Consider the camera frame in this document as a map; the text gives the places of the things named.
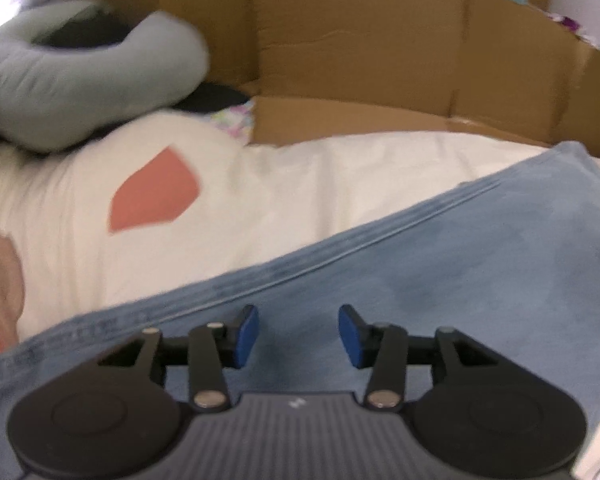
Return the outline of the black garment inside neck pillow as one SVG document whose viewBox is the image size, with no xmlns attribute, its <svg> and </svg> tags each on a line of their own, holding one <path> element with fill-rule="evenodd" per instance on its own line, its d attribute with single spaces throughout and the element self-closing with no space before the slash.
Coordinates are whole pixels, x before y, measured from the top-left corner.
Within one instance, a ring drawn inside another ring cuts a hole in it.
<svg viewBox="0 0 600 480">
<path fill-rule="evenodd" d="M 109 11 L 82 12 L 52 32 L 46 32 L 39 44 L 55 49 L 88 49 L 120 44 L 132 28 Z M 174 105 L 177 110 L 208 114 L 224 108 L 244 105 L 250 100 L 244 92 L 225 84 L 202 82 L 189 96 Z"/>
</svg>

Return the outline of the brown cardboard barrier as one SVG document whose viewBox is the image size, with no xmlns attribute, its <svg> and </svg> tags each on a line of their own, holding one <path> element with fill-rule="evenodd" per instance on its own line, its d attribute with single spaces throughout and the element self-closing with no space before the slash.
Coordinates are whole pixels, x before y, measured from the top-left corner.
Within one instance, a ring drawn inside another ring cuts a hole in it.
<svg viewBox="0 0 600 480">
<path fill-rule="evenodd" d="M 105 0 L 196 26 L 263 144 L 450 130 L 600 157 L 600 50 L 512 0 Z"/>
</svg>

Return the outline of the light blue denim pants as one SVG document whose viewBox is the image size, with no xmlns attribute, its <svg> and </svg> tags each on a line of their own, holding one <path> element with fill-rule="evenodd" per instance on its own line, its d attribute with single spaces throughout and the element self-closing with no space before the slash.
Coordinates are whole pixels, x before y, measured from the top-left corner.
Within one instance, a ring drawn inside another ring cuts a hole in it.
<svg viewBox="0 0 600 480">
<path fill-rule="evenodd" d="M 451 325 L 552 384 L 600 426 L 600 165 L 567 142 L 404 211 L 276 258 L 63 322 L 0 356 L 0 479 L 17 401 L 152 326 L 181 336 L 245 304 L 260 311 L 235 390 L 362 391 L 337 310 L 413 333 Z"/>
</svg>

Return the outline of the cream bear print bedsheet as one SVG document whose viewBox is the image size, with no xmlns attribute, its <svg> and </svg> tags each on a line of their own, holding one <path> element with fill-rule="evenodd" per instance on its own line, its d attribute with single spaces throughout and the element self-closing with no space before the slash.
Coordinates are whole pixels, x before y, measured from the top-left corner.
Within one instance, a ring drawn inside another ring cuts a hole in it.
<svg viewBox="0 0 600 480">
<path fill-rule="evenodd" d="M 67 155 L 0 144 L 0 353 L 74 316 L 270 261 L 539 154 L 433 131 L 272 148 L 167 112 Z"/>
</svg>

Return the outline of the pink refill pouch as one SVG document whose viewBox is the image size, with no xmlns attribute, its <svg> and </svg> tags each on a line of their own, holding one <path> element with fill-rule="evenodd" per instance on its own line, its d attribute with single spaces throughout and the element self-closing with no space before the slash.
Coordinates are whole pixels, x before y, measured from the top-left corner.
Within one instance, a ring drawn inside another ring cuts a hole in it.
<svg viewBox="0 0 600 480">
<path fill-rule="evenodd" d="M 600 43 L 597 39 L 591 36 L 586 28 L 580 24 L 578 21 L 570 18 L 569 16 L 565 16 L 559 13 L 554 12 L 546 12 L 546 16 L 554 23 L 562 25 L 565 29 L 569 30 L 574 36 L 576 36 L 580 41 L 588 44 L 592 48 L 600 50 Z"/>
</svg>

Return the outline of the grey neck pillow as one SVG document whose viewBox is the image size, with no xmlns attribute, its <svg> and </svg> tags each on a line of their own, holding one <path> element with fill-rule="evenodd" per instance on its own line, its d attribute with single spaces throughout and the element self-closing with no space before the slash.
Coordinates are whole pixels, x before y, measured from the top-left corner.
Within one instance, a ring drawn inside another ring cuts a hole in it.
<svg viewBox="0 0 600 480">
<path fill-rule="evenodd" d="M 103 126 L 172 105 L 206 78 L 210 53 L 195 26 L 152 12 L 110 46 L 55 48 L 65 26 L 111 16 L 102 0 L 65 0 L 0 27 L 0 136 L 38 153 L 70 148 Z"/>
</svg>

